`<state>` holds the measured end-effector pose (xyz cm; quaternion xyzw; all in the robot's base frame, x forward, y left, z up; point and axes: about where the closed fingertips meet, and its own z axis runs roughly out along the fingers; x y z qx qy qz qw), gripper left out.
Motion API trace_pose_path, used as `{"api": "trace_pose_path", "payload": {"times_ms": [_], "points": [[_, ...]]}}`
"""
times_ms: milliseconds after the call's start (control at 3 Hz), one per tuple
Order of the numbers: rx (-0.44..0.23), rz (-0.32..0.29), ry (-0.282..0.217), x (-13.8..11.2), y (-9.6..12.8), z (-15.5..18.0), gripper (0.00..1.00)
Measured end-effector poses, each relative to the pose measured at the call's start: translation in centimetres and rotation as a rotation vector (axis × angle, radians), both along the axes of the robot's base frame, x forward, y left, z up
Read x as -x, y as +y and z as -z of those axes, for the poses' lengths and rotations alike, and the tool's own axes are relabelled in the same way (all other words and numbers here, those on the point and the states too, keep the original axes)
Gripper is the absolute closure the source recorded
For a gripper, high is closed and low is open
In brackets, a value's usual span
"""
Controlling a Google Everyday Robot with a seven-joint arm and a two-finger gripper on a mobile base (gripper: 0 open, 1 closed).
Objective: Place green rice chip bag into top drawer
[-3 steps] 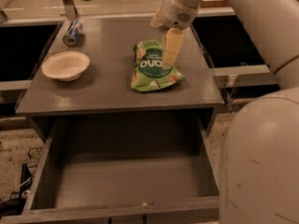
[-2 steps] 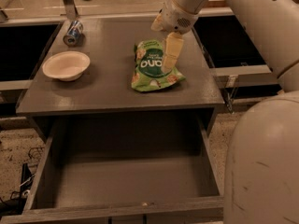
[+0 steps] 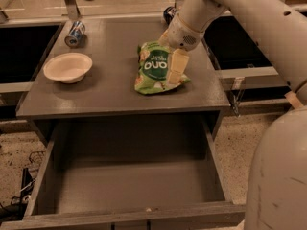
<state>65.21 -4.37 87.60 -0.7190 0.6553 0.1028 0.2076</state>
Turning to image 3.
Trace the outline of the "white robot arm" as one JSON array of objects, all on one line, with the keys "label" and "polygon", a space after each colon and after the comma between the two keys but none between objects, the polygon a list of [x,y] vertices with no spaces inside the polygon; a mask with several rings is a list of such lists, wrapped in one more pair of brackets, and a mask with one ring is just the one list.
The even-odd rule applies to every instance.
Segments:
[{"label": "white robot arm", "polygon": [[229,10],[295,94],[250,167],[244,230],[307,230],[307,19],[280,0],[185,0],[159,41],[188,52]]}]

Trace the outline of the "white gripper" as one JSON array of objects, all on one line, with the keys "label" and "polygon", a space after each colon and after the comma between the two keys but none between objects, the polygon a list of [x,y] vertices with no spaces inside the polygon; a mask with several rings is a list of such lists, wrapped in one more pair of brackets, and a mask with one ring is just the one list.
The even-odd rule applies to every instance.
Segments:
[{"label": "white gripper", "polygon": [[168,30],[158,40],[161,46],[168,47],[170,44],[172,48],[176,49],[171,55],[171,66],[167,75],[169,84],[179,83],[189,61],[189,55],[186,51],[194,50],[201,42],[203,35],[204,32],[191,29],[178,14],[172,19]]}]

